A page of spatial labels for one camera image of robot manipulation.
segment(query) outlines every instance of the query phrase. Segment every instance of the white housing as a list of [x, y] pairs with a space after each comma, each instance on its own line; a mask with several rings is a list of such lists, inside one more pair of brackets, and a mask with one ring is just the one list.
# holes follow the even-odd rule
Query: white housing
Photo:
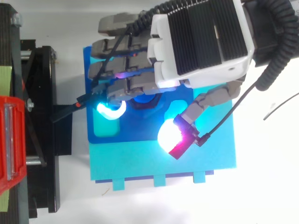
[[222, 64], [198, 69], [183, 75], [177, 74], [171, 33], [166, 14], [154, 15], [149, 40], [148, 59], [155, 58], [154, 64], [156, 84], [159, 88], [180, 85], [180, 80], [189, 80], [191, 88], [199, 88], [233, 81], [244, 76], [254, 53], [254, 44], [240, 0], [233, 0], [241, 30], [247, 47], [248, 55], [234, 60], [223, 61]]

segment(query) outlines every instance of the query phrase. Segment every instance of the metal rod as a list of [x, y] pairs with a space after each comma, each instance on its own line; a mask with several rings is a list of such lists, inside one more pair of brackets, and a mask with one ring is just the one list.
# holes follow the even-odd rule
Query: metal rod
[[22, 50], [21, 51], [21, 60], [29, 60], [31, 55], [31, 50]]
[[33, 156], [26, 156], [26, 165], [33, 166], [33, 165], [41, 165], [41, 160], [37, 155]]

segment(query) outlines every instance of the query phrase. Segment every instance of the black metal frame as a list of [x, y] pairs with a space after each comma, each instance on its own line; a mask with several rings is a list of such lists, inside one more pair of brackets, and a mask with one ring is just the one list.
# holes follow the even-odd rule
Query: black metal frame
[[[27, 166], [27, 177], [10, 189], [8, 212], [0, 213], [1, 224], [28, 224], [28, 218], [37, 217], [37, 208], [57, 212], [58, 156], [71, 154], [72, 115], [56, 124], [50, 121], [64, 107], [54, 105], [54, 50], [35, 48], [34, 40], [20, 41], [20, 29], [11, 22], [15, 13], [11, 5], [0, 3], [0, 66], [12, 67], [10, 95], [35, 103], [32, 112], [26, 110], [26, 155], [38, 155], [42, 165]], [[21, 48], [32, 50], [29, 60], [21, 62]]]
[[[57, 212], [60, 207], [59, 161], [58, 156], [71, 154], [72, 115], [53, 124], [50, 116], [61, 105], [55, 106], [53, 78], [55, 77], [55, 51], [49, 46], [31, 49], [28, 60], [22, 61], [23, 80], [35, 106], [28, 112], [32, 126], [40, 143], [46, 166], [27, 166], [29, 218], [37, 217], [38, 208], [48, 208], [49, 213]], [[36, 155], [39, 147], [33, 141], [32, 133], [27, 132], [26, 154]]]

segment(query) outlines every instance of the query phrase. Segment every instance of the coiled black cable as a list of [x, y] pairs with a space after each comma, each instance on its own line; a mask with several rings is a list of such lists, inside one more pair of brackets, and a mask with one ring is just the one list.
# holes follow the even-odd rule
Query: coiled black cable
[[283, 27], [284, 34], [278, 49], [265, 71], [256, 82], [259, 91], [267, 90], [286, 67], [299, 43], [299, 24], [289, 0], [259, 0], [268, 8], [275, 20]]
[[201, 0], [170, 0], [160, 5], [155, 6], [149, 11], [145, 12], [132, 25], [130, 33], [133, 36], [138, 36], [143, 30], [150, 28], [153, 16], [155, 14], [167, 14], [176, 9], [183, 8], [189, 5], [196, 4]]

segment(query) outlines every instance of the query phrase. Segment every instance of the cyan light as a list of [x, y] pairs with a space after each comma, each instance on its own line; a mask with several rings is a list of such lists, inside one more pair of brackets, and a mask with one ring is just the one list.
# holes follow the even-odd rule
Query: cyan light
[[117, 110], [113, 111], [110, 108], [106, 107], [102, 103], [99, 103], [97, 105], [97, 111], [106, 119], [108, 120], [115, 120], [121, 117], [121, 115], [124, 114], [126, 111], [127, 105], [125, 101], [121, 102], [120, 108]]
[[158, 143], [167, 153], [183, 140], [183, 136], [178, 126], [173, 123], [173, 119], [167, 119], [161, 126], [158, 133]]

